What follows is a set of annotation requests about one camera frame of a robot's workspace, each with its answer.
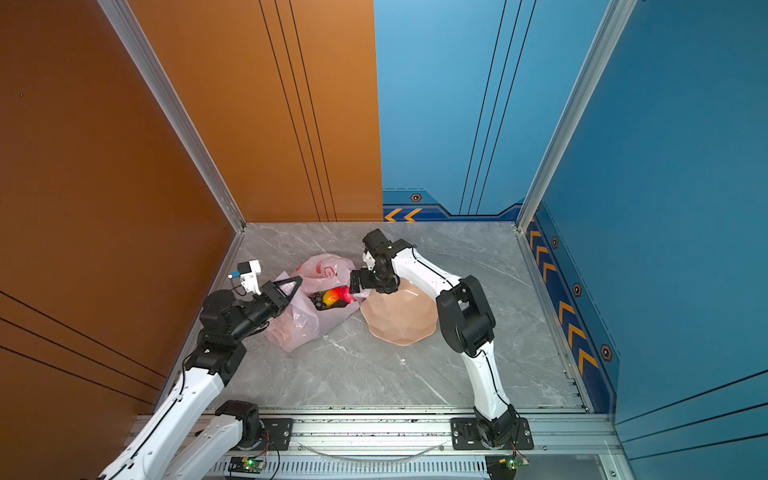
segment orange chevron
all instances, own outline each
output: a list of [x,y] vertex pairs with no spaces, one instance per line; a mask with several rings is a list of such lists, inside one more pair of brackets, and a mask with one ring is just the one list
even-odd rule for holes
[[551,263],[544,262],[544,284],[547,284],[547,270],[552,270],[553,272],[557,272],[558,269],[554,268],[554,265]]
[[589,363],[594,365],[596,369],[599,369],[598,361],[594,359],[592,355],[589,353],[586,353],[584,350],[579,349],[578,350],[578,371],[581,374],[581,376],[584,376],[584,360],[587,360]]
[[574,347],[574,333],[576,333],[576,335],[579,335],[581,338],[585,340],[587,339],[586,335],[584,335],[584,330],[578,328],[573,323],[569,324],[568,325],[568,345],[570,345],[571,348]]
[[536,265],[538,265],[541,258],[541,252],[549,253],[549,250],[547,250],[547,247],[536,247]]
[[531,232],[531,250],[533,250],[533,237],[540,237],[541,232],[537,232],[536,230],[533,230]]
[[392,218],[392,217],[394,217],[394,216],[395,216],[395,215],[396,215],[396,214],[397,214],[397,213],[398,213],[400,210],[402,210],[402,208],[396,208],[396,209],[392,210],[391,212],[389,212],[389,215],[387,215],[387,216],[386,216],[386,217],[384,217],[384,218],[385,218],[386,220],[389,220],[390,222],[396,222],[397,220],[395,220],[395,219],[394,219],[394,218]]
[[560,316],[560,324],[561,325],[563,323],[563,310],[567,310],[567,311],[573,313],[574,315],[576,315],[576,312],[574,312],[574,307],[572,307],[572,306],[568,305],[566,302],[560,300],[560,315],[559,316]]
[[415,222],[416,220],[413,220],[413,216],[416,215],[420,211],[422,211],[421,208],[415,209],[413,212],[411,212],[410,214],[406,215],[405,219],[407,221],[409,221],[409,222]]

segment plastic bag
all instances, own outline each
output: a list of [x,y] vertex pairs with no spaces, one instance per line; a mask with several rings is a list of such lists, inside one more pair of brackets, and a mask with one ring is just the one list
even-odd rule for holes
[[[267,339],[280,346],[286,352],[292,352],[310,340],[318,339],[352,315],[360,308],[360,302],[368,298],[370,290],[353,294],[354,303],[343,308],[319,311],[310,300],[310,295],[336,286],[349,285],[349,277],[355,264],[348,258],[332,253],[321,253],[310,257],[295,272],[288,275],[282,272],[275,280],[300,275],[303,282],[300,291],[291,300],[290,305],[264,331]],[[291,285],[286,285],[290,293]]]

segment diagonal black stripe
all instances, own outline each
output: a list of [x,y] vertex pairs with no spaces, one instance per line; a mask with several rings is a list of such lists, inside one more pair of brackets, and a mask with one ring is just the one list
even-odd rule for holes
[[498,36],[502,34],[502,23],[504,23],[504,11],[507,9],[507,0],[504,0],[504,7],[502,8],[502,18],[498,21],[498,32],[496,33],[496,43],[493,44],[493,55],[491,55],[491,66],[488,67],[488,80],[485,81],[485,92],[482,95],[482,104],[480,105],[480,117],[478,117],[478,127],[475,130],[475,140],[472,142],[472,152],[469,154],[469,165],[467,166],[467,177],[464,179],[464,191],[462,192],[462,202],[458,206],[458,214],[461,215],[462,208],[464,207],[464,196],[467,194],[467,183],[469,182],[469,172],[472,170],[472,157],[475,155],[475,145],[478,141],[478,133],[480,132],[480,120],[482,119],[482,111],[485,108],[485,97],[488,95],[488,84],[491,82],[491,71],[493,70],[493,60],[496,58],[496,48],[498,47]]
[[60,368],[58,368],[55,365],[51,365],[50,363],[43,362],[42,360],[38,360],[36,358],[32,358],[29,355],[25,355],[24,353],[20,353],[20,352],[17,352],[16,350],[9,349],[7,346],[0,345],[0,349],[3,349],[3,350],[5,350],[7,352],[10,352],[10,353],[15,353],[18,356],[23,356],[24,358],[26,358],[27,360],[31,360],[32,362],[37,362],[37,363],[40,363],[42,365],[49,366],[49,367],[51,367],[54,370],[58,370],[59,372],[67,373],[68,375],[72,375],[73,377],[77,377],[80,380],[85,380],[86,382],[93,383],[94,385],[102,386],[102,387],[106,388],[107,390],[111,390],[113,392],[119,393],[121,395],[125,395],[127,397],[131,397],[132,399],[138,400],[139,402],[144,402],[147,405],[152,405],[152,406],[154,405],[153,403],[148,402],[147,400],[144,400],[144,399],[140,399],[140,398],[138,398],[136,396],[133,396],[130,393],[121,392],[120,390],[113,389],[112,387],[106,386],[103,383],[95,382],[94,380],[91,380],[91,379],[86,379],[83,376],[79,376],[77,373],[72,373],[72,372],[69,372],[68,370],[60,369]]
[[336,216],[336,204],[333,202],[333,189],[331,188],[331,177],[328,175],[328,166],[326,165],[326,155],[323,152],[323,139],[320,137],[320,129],[317,126],[317,115],[315,114],[315,104],[312,101],[312,90],[310,90],[310,78],[306,74],[306,65],[304,64],[304,53],[301,52],[301,41],[299,40],[299,29],[296,27],[296,16],[293,15],[293,3],[288,0],[290,5],[290,16],[293,19],[293,30],[296,32],[296,43],[299,44],[299,56],[301,57],[301,67],[304,69],[304,80],[306,80],[306,91],[310,94],[310,106],[312,107],[312,116],[315,119],[315,131],[317,132],[317,142],[320,145],[320,158],[323,159],[323,167],[326,170],[326,182],[328,183],[328,195],[331,197],[331,208],[333,209],[333,219],[339,221]]
[[122,354],[122,353],[118,352],[117,350],[115,350],[115,349],[113,349],[113,348],[111,348],[111,347],[109,347],[109,346],[106,346],[105,344],[103,344],[103,343],[99,342],[98,340],[96,340],[96,339],[94,339],[94,338],[92,338],[92,337],[90,337],[90,336],[88,336],[88,335],[85,335],[85,334],[84,334],[83,332],[81,332],[80,330],[74,329],[74,328],[70,327],[69,325],[67,325],[66,323],[64,323],[64,322],[61,322],[61,321],[59,321],[59,320],[56,320],[54,317],[52,317],[52,316],[48,315],[47,313],[43,313],[43,312],[41,312],[40,310],[38,310],[38,309],[34,308],[32,305],[29,305],[29,304],[27,304],[27,303],[24,303],[24,302],[22,302],[21,300],[19,300],[18,298],[14,297],[14,296],[10,296],[10,295],[8,295],[6,292],[3,292],[3,291],[1,291],[1,290],[0,290],[0,293],[1,293],[1,294],[3,294],[3,295],[5,295],[5,296],[7,296],[9,299],[13,300],[13,301],[14,301],[14,302],[16,302],[16,303],[19,303],[19,304],[21,304],[21,305],[23,305],[23,306],[26,306],[27,308],[29,308],[29,309],[30,309],[30,310],[32,310],[33,312],[37,312],[37,313],[39,313],[40,315],[43,315],[45,318],[47,318],[47,319],[49,319],[49,320],[52,320],[52,321],[54,321],[54,322],[58,323],[59,325],[61,325],[61,326],[65,327],[65,328],[67,328],[67,329],[70,329],[72,332],[75,332],[75,333],[77,333],[78,335],[81,335],[81,336],[83,336],[83,337],[85,337],[85,338],[89,339],[89,340],[90,340],[90,341],[92,341],[93,343],[96,343],[96,344],[97,344],[97,345],[99,345],[99,346],[103,346],[105,349],[109,350],[110,352],[113,352],[113,353],[117,353],[119,356],[123,357],[124,359],[130,360],[130,361],[132,361],[133,363],[135,363],[136,365],[142,366],[142,367],[144,367],[145,369],[149,370],[150,372],[152,372],[152,373],[157,373],[159,376],[161,376],[161,377],[165,378],[165,375],[163,375],[162,373],[160,373],[160,372],[157,372],[157,371],[155,371],[155,370],[153,370],[153,369],[149,368],[148,366],[144,365],[144,364],[143,364],[143,363],[141,363],[141,362],[137,362],[136,360],[132,359],[130,356],[124,355],[124,354]]
[[315,214],[317,214],[317,221],[320,222],[321,221],[320,210],[317,209],[317,201],[315,200],[315,191],[312,189],[312,181],[310,180],[310,171],[307,170],[306,168],[306,161],[304,160],[304,152],[302,152],[301,142],[299,142],[299,132],[296,129],[296,122],[293,121],[293,113],[290,110],[290,103],[288,103],[288,92],[286,92],[286,85],[283,83],[283,74],[280,73],[280,64],[277,63],[277,53],[275,53],[275,45],[272,43],[272,35],[270,35],[270,27],[267,26],[266,24],[266,15],[264,14],[264,6],[261,5],[261,0],[259,0],[259,7],[261,8],[261,16],[264,19],[264,28],[266,28],[266,36],[270,40],[270,47],[272,47],[272,55],[275,58],[275,66],[277,67],[277,76],[280,77],[280,84],[283,86],[283,95],[285,95],[286,97],[286,106],[288,107],[288,115],[290,115],[290,123],[293,125],[293,133],[296,135],[296,145],[298,145],[299,147],[299,154],[301,155],[301,163],[304,164],[304,173],[306,174],[306,182],[310,185],[312,202],[315,204]]
[[757,435],[750,435],[748,437],[741,437],[739,439],[723,440],[722,442],[712,442],[706,445],[697,445],[695,447],[688,447],[686,449],[670,450],[669,452],[653,453],[651,455],[643,455],[641,457],[628,458],[627,460],[640,460],[641,458],[658,457],[659,455],[666,455],[668,453],[687,452],[688,450],[703,449],[706,447],[714,447],[715,445],[725,445],[726,443],[741,442],[742,440],[759,439],[760,437],[768,437],[768,432],[759,433]]
[[315,166],[315,175],[317,176],[317,187],[320,189],[320,198],[323,199],[323,208],[326,211],[326,220],[330,220],[328,215],[328,207],[326,205],[326,195],[323,193],[323,183],[320,181],[320,172],[317,170],[317,161],[315,160],[315,151],[312,149],[312,140],[310,139],[310,130],[306,126],[306,117],[304,116],[304,107],[301,105],[301,95],[299,94],[299,85],[296,83],[296,74],[293,72],[293,62],[290,60],[290,51],[288,50],[288,41],[286,40],[286,31],[283,29],[283,20],[280,18],[280,9],[277,8],[277,0],[275,1],[275,10],[277,10],[277,21],[280,23],[280,31],[283,33],[283,44],[286,46],[286,55],[288,55],[288,65],[290,66],[290,74],[293,77],[293,87],[296,89],[296,99],[299,102],[299,110],[301,111],[301,119],[304,121],[304,131],[306,132],[306,142],[310,145],[310,155],[312,155],[312,165]]
[[687,397],[687,398],[685,398],[685,399],[682,399],[682,400],[677,400],[676,402],[672,402],[672,403],[670,403],[670,404],[667,404],[667,405],[665,405],[665,406],[661,406],[661,407],[659,407],[659,408],[657,408],[657,409],[653,409],[653,410],[650,410],[650,411],[648,411],[648,412],[645,412],[645,413],[641,413],[640,415],[635,415],[634,417],[630,417],[629,419],[626,419],[626,420],[622,420],[622,421],[620,421],[620,422],[616,422],[616,425],[620,425],[620,424],[622,424],[622,423],[624,423],[624,422],[629,422],[630,420],[639,419],[639,418],[640,418],[640,417],[642,417],[642,416],[646,416],[646,415],[648,415],[648,414],[651,414],[651,413],[654,413],[654,412],[658,412],[659,410],[663,410],[663,409],[665,409],[665,408],[667,408],[667,407],[671,407],[672,405],[677,405],[678,403],[687,402],[688,400],[691,400],[691,399],[695,399],[696,397],[700,397],[700,396],[702,396],[702,395],[706,395],[707,393],[716,392],[717,390],[720,390],[720,389],[724,389],[724,388],[726,388],[727,386],[735,385],[735,384],[737,384],[738,382],[743,382],[744,380],[753,379],[754,377],[756,377],[756,376],[760,376],[760,375],[763,375],[763,374],[765,374],[765,373],[768,373],[768,369],[765,369],[765,370],[763,370],[762,372],[753,373],[752,375],[748,375],[748,376],[745,376],[745,377],[744,377],[744,378],[742,378],[742,379],[733,380],[732,382],[728,382],[728,383],[726,383],[726,384],[724,384],[724,385],[721,385],[721,386],[715,387],[715,388],[713,388],[713,389],[709,389],[709,390],[707,390],[706,392],[697,393],[696,395],[692,395],[692,396],[690,396],[690,397]]
[[515,74],[512,75],[512,84],[509,85],[509,93],[507,94],[507,103],[504,105],[504,113],[502,114],[502,121],[498,126],[498,132],[496,132],[496,141],[493,144],[493,151],[491,152],[491,160],[488,161],[488,170],[485,172],[485,180],[483,180],[482,182],[482,190],[480,190],[480,198],[478,200],[478,207],[475,210],[475,214],[477,214],[480,211],[480,202],[482,202],[482,195],[485,193],[485,184],[488,182],[488,174],[491,173],[493,156],[496,153],[496,145],[498,145],[498,136],[502,133],[502,127],[504,126],[504,117],[507,114],[507,106],[509,106],[509,98],[512,95],[512,87],[515,86],[515,79],[518,76],[518,68],[520,68],[520,59],[523,56],[523,48],[525,48],[525,39],[528,38],[528,30],[531,28],[531,20],[533,20],[533,12],[534,10],[536,10],[536,1],[537,0],[534,0],[533,2],[533,8],[531,9],[531,17],[528,19],[528,27],[525,29],[525,36],[523,37],[523,45],[520,46],[520,54],[518,55],[518,64],[515,66]]
[[714,420],[714,419],[721,419],[721,418],[727,417],[729,415],[734,415],[736,413],[741,413],[741,412],[748,412],[749,410],[758,409],[758,408],[764,407],[764,406],[768,406],[768,402],[760,403],[759,405],[753,405],[751,407],[745,407],[743,409],[733,410],[732,412],[728,412],[728,413],[721,413],[719,415],[715,415],[713,417],[709,417],[708,419],[701,419],[701,420],[697,420],[696,422],[690,422],[690,423],[686,423],[684,425],[678,425],[678,426],[672,427],[670,429],[659,430],[658,432],[649,433],[647,435],[641,435],[641,436],[635,437],[633,439],[622,440],[621,443],[627,443],[627,442],[632,442],[634,440],[644,439],[644,438],[650,437],[652,435],[658,435],[660,433],[670,432],[672,430],[682,429],[684,427],[690,427],[691,425],[696,425],[697,423],[709,422],[710,420]]
[[469,199],[469,207],[467,209],[467,213],[472,210],[472,201],[475,199],[475,191],[478,188],[478,179],[480,178],[480,170],[482,170],[482,158],[485,156],[485,148],[488,146],[488,137],[491,135],[491,127],[493,126],[493,117],[496,113],[496,104],[498,104],[498,94],[502,91],[502,83],[504,83],[504,72],[507,70],[507,60],[509,59],[509,51],[512,48],[512,40],[515,38],[515,29],[518,27],[518,18],[520,18],[520,7],[522,7],[523,2],[520,0],[520,5],[518,5],[518,14],[515,16],[515,25],[512,27],[512,35],[509,37],[509,46],[507,47],[507,56],[504,58],[504,67],[502,68],[502,78],[498,81],[498,88],[496,89],[496,99],[493,101],[493,110],[491,111],[491,121],[488,123],[488,131],[485,132],[485,143],[482,145],[482,153],[480,154],[480,165],[478,165],[478,174],[475,176],[475,186],[472,188],[472,197]]
[[13,325],[13,326],[15,326],[16,328],[18,328],[18,329],[20,329],[20,330],[23,330],[23,331],[25,331],[26,333],[30,333],[30,334],[32,334],[32,335],[34,335],[34,336],[38,337],[39,339],[43,339],[43,340],[45,340],[46,342],[50,342],[50,343],[53,343],[53,344],[54,344],[54,345],[56,345],[56,346],[60,346],[62,349],[64,349],[64,350],[67,350],[68,352],[72,352],[72,353],[74,353],[74,354],[75,354],[75,355],[77,355],[77,356],[81,356],[81,357],[82,357],[82,358],[84,358],[84,359],[88,359],[88,360],[91,360],[93,363],[97,363],[98,365],[101,365],[101,366],[103,366],[105,369],[110,369],[110,370],[112,370],[113,372],[119,373],[119,374],[121,374],[122,376],[126,376],[126,377],[128,377],[129,379],[131,379],[131,380],[136,380],[137,382],[139,382],[139,383],[142,383],[142,384],[144,384],[144,385],[146,385],[146,386],[148,386],[148,387],[151,387],[151,388],[153,388],[153,389],[157,390],[158,392],[160,392],[160,389],[159,389],[159,388],[157,388],[157,387],[156,387],[156,386],[154,386],[154,385],[150,385],[149,383],[146,383],[146,382],[142,382],[141,380],[139,380],[139,379],[137,379],[137,378],[135,378],[135,377],[132,377],[132,376],[128,375],[127,373],[123,373],[123,372],[121,372],[121,371],[120,371],[120,370],[118,370],[118,369],[113,369],[113,368],[112,368],[112,367],[110,367],[109,365],[105,365],[104,363],[101,363],[101,362],[99,362],[98,360],[92,359],[90,356],[86,356],[86,355],[83,355],[83,354],[82,354],[82,353],[80,353],[80,352],[76,352],[76,351],[74,351],[74,350],[73,350],[73,349],[71,349],[71,348],[68,348],[68,347],[66,347],[66,346],[63,346],[63,345],[62,345],[62,344],[60,344],[60,343],[54,342],[53,340],[51,340],[51,339],[49,339],[49,338],[45,338],[43,335],[40,335],[39,333],[35,333],[35,332],[33,332],[33,331],[29,330],[29,329],[26,329],[26,328],[24,328],[24,327],[23,327],[23,326],[21,326],[21,325],[16,325],[16,324],[15,324],[15,323],[13,323],[11,320],[7,320],[7,319],[4,319],[4,318],[2,318],[1,316],[0,316],[0,320],[1,320],[1,321],[3,321],[3,322],[6,322],[6,323],[7,323],[7,324],[9,324],[9,325]]

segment brown wall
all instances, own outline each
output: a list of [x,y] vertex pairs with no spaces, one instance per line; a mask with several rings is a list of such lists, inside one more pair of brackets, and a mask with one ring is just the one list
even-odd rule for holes
[[2,477],[95,478],[233,231],[97,2],[0,3],[0,65]]
[[381,220],[373,0],[130,0],[248,221]]

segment table surface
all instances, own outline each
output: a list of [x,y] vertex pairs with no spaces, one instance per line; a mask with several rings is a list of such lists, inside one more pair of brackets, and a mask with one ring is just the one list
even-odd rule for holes
[[[322,252],[362,266],[362,238],[379,228],[403,238],[443,269],[474,275],[496,318],[495,353],[502,384],[517,407],[581,407],[564,373],[551,330],[515,241],[511,223],[249,223],[233,266],[258,259],[259,283]],[[229,288],[229,283],[222,287]],[[320,339],[291,353],[256,335],[212,405],[228,399],[262,407],[472,406],[472,384],[439,328],[409,346],[371,335],[357,311]]]

